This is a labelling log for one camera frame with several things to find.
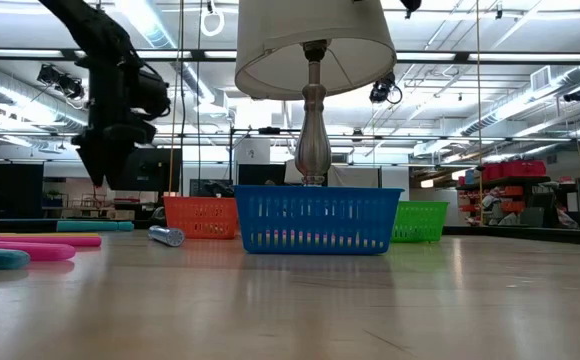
wooden table surface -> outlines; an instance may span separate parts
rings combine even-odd
[[[580,359],[580,246],[446,237],[279,256],[116,233],[0,271],[2,359]]]

orange plastic basket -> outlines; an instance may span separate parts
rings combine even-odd
[[[237,203],[229,198],[165,196],[168,227],[183,230],[188,239],[234,239]]]

plastic basket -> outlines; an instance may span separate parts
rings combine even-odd
[[[188,239],[234,239],[237,206],[234,199],[166,196],[168,227],[183,230]]]
[[[447,208],[447,202],[402,201],[397,210],[392,242],[441,240]]]
[[[250,253],[381,254],[402,189],[236,186]]]

lamp base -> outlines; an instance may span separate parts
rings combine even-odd
[[[323,121],[323,100],[326,88],[320,84],[321,59],[325,56],[327,41],[303,44],[309,61],[309,84],[303,88],[305,117],[295,151],[295,165],[307,185],[321,185],[332,164],[330,142]]]

lampshade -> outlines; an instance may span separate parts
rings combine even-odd
[[[235,83],[257,98],[301,100],[302,43],[328,40],[321,84],[336,95],[391,71],[396,54],[379,0],[241,0]]]

